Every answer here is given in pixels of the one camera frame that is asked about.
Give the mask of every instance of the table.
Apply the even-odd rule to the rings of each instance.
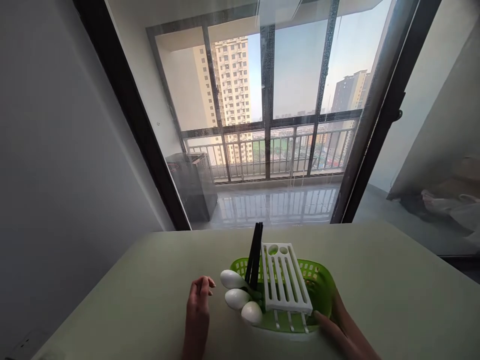
[[[252,235],[250,228],[150,234],[113,266],[33,359],[49,351],[66,360],[179,359],[190,283],[201,275],[218,285],[210,298],[205,359],[338,359],[319,333],[304,342],[259,334],[227,307],[220,272],[248,256]],[[263,240],[291,242],[299,259],[325,265],[383,359],[480,357],[480,286],[392,225],[265,229]]]

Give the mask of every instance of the chopsticks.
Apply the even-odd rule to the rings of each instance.
[[[255,224],[255,230],[253,231],[253,239],[251,240],[250,254],[246,266],[245,281],[253,290],[257,290],[257,284],[259,282],[260,248],[262,247],[263,230],[264,223],[257,222]]]

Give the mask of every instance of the tiled floor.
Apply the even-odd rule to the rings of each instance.
[[[209,223],[198,229],[295,226],[328,224],[340,183],[302,187],[264,188],[218,193],[218,203]]]
[[[327,225],[337,200],[340,182],[289,187],[230,190],[218,187],[218,203],[212,219],[194,223],[194,230]],[[438,255],[474,254],[477,247],[462,234],[442,224],[427,223],[407,212],[398,202],[386,200],[387,194],[367,186],[355,215],[354,223],[384,220]]]

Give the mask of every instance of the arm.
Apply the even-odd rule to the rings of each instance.
[[[214,281],[207,276],[201,276],[191,283],[186,304],[182,360],[201,360],[204,356],[210,324],[210,288],[215,286]]]
[[[347,312],[338,291],[333,297],[333,317],[338,325],[318,311],[314,316],[320,328],[335,341],[349,360],[381,360]]]

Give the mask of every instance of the green basket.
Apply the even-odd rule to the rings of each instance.
[[[330,318],[332,314],[332,299],[336,289],[332,275],[325,266],[319,264],[318,262],[303,259],[298,259],[297,261],[298,265],[300,266],[303,280],[305,281],[308,295],[310,296],[313,310],[317,310],[321,314]],[[242,278],[245,278],[248,262],[248,257],[241,257],[231,264],[230,270],[237,272],[237,274],[239,274]],[[263,317],[261,323],[256,327],[275,332],[292,333],[286,311],[277,311],[278,324],[280,325],[280,328],[277,328],[274,312],[265,311],[264,271],[262,262],[260,262],[258,269],[257,290],[262,294],[261,308]],[[305,333],[302,317],[299,313],[291,313],[291,322],[294,328],[293,333]],[[306,324],[309,332],[314,332],[318,328],[317,321],[313,316],[309,316],[306,319]]]

